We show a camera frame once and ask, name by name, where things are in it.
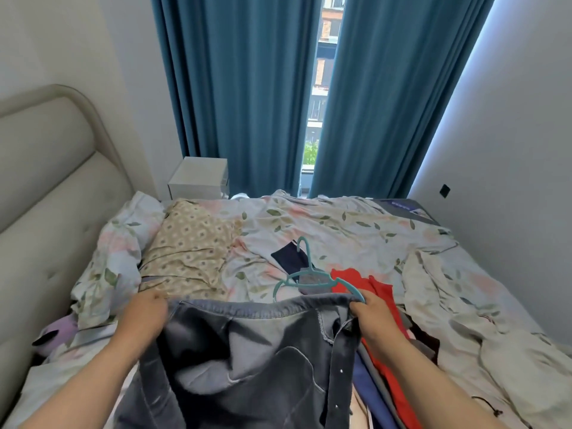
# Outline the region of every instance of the forearm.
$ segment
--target forearm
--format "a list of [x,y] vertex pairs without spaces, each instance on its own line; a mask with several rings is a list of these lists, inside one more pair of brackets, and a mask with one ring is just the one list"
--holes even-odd
[[[391,343],[394,345],[386,349],[384,360],[424,429],[506,429],[408,340]],[[374,348],[382,353],[375,344]]]
[[138,354],[111,341],[21,428],[102,428]]

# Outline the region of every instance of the white wall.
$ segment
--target white wall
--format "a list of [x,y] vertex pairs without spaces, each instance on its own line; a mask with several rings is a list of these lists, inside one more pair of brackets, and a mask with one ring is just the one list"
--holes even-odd
[[12,1],[49,82],[93,102],[134,187],[166,200],[182,155],[150,0]]
[[572,0],[495,1],[410,192],[568,344],[570,18]]
[[0,100],[47,84],[46,72],[12,0],[0,0]]

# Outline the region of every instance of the green bush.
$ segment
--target green bush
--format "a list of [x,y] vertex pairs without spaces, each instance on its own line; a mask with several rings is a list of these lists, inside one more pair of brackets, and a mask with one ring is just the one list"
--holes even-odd
[[304,144],[304,161],[302,164],[316,164],[316,157],[318,156],[318,142],[313,144]]

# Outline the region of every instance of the teal curtain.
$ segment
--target teal curtain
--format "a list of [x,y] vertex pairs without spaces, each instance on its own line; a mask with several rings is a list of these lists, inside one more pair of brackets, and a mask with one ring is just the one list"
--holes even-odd
[[298,194],[321,0],[152,0],[184,155]]
[[310,196],[406,197],[494,0],[347,0]]

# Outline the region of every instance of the clothes hanger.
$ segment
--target clothes hanger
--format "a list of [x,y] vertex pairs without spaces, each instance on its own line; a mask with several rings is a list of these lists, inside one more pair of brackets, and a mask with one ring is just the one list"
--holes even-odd
[[[295,272],[294,274],[289,274],[285,280],[281,280],[278,283],[276,283],[276,286],[274,286],[274,292],[272,294],[272,297],[274,298],[274,302],[276,302],[276,294],[278,293],[278,289],[280,289],[282,286],[290,286],[293,288],[314,288],[314,287],[333,288],[337,284],[341,284],[341,285],[345,286],[345,288],[348,289],[353,295],[357,296],[362,303],[366,302],[366,300],[364,299],[364,297],[360,293],[360,291],[355,286],[353,286],[352,284],[350,284],[347,281],[340,279],[340,278],[334,280],[329,273],[327,273],[325,271],[320,271],[318,269],[314,269],[314,267],[312,266],[312,257],[310,255],[310,244],[308,243],[308,240],[304,236],[300,236],[298,238],[298,241],[296,244],[296,251],[300,252],[300,242],[301,241],[304,241],[304,243],[306,244],[306,256],[308,257],[308,268],[304,269],[304,271],[298,271],[298,272]],[[328,282],[326,282],[326,283],[315,283],[315,284],[301,284],[301,283],[297,283],[296,281],[290,281],[290,279],[293,279],[294,277],[302,276],[304,274],[321,275],[321,276],[327,277]]]

